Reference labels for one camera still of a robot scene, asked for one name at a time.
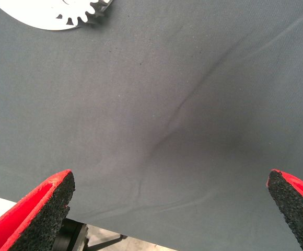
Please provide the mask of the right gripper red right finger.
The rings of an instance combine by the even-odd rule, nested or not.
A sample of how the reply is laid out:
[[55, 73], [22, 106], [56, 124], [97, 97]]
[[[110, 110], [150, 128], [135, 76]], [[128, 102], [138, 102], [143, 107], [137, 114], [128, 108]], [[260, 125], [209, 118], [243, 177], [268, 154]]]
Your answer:
[[266, 186], [303, 250], [303, 181], [292, 174], [273, 169]]

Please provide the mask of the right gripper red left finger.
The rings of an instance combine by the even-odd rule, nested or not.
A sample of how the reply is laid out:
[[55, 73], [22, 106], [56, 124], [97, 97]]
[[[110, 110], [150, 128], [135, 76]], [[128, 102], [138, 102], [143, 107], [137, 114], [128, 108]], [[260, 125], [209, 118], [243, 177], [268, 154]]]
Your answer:
[[0, 250], [51, 250], [74, 191], [69, 169], [35, 187], [0, 216]]

